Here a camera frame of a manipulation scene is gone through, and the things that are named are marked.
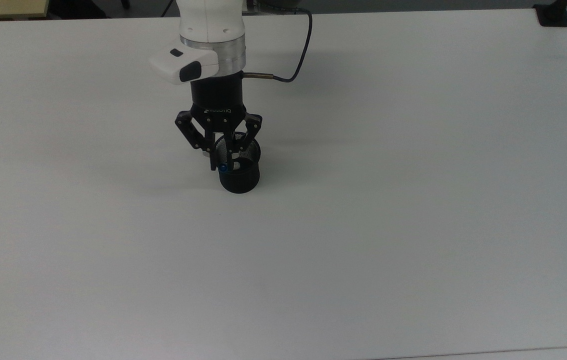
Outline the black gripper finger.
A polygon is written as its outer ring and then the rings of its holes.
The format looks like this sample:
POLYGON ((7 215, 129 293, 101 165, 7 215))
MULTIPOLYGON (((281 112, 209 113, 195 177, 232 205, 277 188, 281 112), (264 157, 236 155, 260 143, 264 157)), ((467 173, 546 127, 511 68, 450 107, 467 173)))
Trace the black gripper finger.
POLYGON ((217 140, 212 120, 194 117, 190 111, 180 111, 174 123, 194 150, 201 150, 207 155, 210 170, 217 170, 217 140))
POLYGON ((227 134, 227 167, 229 171, 244 171, 258 164, 261 159, 261 147, 256 136, 263 125, 263 117, 247 114, 244 119, 244 132, 227 134))

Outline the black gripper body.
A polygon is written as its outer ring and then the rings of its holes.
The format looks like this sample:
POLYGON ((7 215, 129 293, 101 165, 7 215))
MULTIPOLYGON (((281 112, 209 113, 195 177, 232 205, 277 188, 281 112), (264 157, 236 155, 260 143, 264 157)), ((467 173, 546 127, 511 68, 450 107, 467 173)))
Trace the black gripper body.
POLYGON ((243 72, 190 82, 190 114, 206 133, 235 132, 247 110, 243 101, 243 72))

